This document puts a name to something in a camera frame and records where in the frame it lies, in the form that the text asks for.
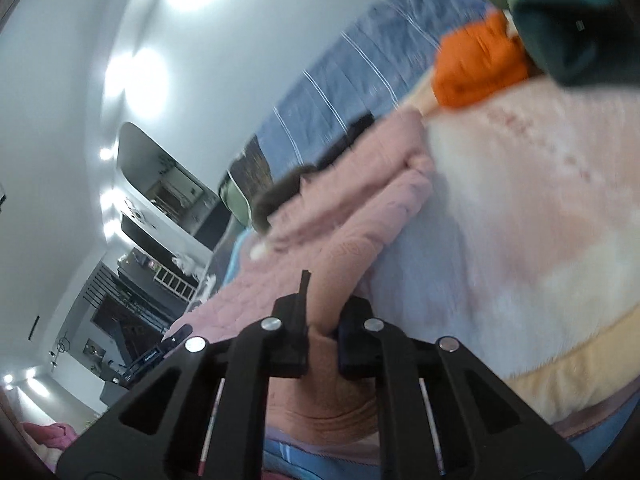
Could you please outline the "pink sleeve forearm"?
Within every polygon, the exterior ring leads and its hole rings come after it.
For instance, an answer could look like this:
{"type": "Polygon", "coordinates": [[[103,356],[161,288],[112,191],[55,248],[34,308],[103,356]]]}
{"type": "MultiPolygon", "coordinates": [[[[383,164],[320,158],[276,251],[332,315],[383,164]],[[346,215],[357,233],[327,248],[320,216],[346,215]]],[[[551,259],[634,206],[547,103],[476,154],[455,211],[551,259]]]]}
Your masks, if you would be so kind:
{"type": "Polygon", "coordinates": [[[64,422],[48,426],[20,422],[18,429],[43,462],[55,462],[78,438],[75,429],[64,422]]]}

